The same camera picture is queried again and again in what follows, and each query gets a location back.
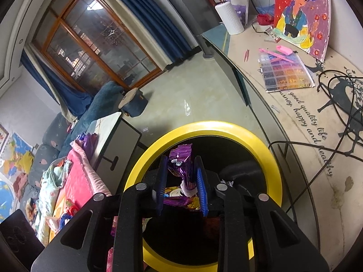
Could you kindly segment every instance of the tile floor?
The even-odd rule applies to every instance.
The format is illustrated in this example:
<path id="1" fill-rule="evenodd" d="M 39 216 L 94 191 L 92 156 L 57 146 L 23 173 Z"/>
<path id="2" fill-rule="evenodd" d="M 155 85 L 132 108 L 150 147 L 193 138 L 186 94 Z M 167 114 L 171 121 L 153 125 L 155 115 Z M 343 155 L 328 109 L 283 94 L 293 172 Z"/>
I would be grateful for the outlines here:
<path id="1" fill-rule="evenodd" d="M 203 59 L 201 52 L 141 90 L 149 100 L 144 112 L 124 118 L 142 133 L 145 145 L 182 125 L 209 120 L 237 124 L 265 142 L 254 115 L 228 77 L 214 59 Z"/>

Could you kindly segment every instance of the red and purple painting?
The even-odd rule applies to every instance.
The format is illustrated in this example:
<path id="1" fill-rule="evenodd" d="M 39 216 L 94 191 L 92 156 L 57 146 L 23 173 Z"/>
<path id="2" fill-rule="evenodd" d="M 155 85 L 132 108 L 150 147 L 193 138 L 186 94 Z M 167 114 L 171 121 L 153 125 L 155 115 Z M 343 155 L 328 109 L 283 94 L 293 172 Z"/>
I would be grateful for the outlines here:
<path id="1" fill-rule="evenodd" d="M 323 62 L 330 32 L 330 0 L 275 0 L 275 33 Z"/>

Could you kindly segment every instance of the vase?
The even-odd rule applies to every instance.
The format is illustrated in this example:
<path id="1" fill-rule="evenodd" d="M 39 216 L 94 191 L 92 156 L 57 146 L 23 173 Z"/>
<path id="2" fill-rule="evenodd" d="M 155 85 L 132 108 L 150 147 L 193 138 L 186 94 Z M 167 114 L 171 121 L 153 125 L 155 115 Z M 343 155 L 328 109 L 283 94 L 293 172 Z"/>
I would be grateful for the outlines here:
<path id="1" fill-rule="evenodd" d="M 215 9 L 230 35 L 238 35 L 245 30 L 230 2 L 218 4 Z"/>

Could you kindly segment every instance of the stool lid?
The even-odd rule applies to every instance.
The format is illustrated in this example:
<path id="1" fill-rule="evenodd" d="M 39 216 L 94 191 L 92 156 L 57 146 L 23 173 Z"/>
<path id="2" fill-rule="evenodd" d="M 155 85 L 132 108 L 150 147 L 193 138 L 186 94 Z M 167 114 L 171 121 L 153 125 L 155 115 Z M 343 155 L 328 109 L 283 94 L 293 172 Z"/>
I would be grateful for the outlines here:
<path id="1" fill-rule="evenodd" d="M 132 99 L 134 99 L 136 92 L 139 88 L 133 88 L 131 91 L 128 91 L 124 98 L 121 100 L 120 104 L 118 105 L 118 108 L 123 108 L 127 103 L 129 103 Z"/>

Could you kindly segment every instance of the drawer handle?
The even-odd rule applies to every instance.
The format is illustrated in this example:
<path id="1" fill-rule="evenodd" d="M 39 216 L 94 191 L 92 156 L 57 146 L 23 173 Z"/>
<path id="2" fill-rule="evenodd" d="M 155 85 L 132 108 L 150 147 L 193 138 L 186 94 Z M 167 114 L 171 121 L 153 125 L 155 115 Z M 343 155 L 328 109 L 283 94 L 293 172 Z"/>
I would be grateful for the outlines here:
<path id="1" fill-rule="evenodd" d="M 113 171 L 115 169 L 115 167 L 116 167 L 117 162 L 118 162 L 118 156 L 115 156 L 114 160 L 110 160 L 110 159 L 108 159 L 107 157 L 104 157 L 104 156 L 102 158 L 111 163 L 110 170 Z"/>

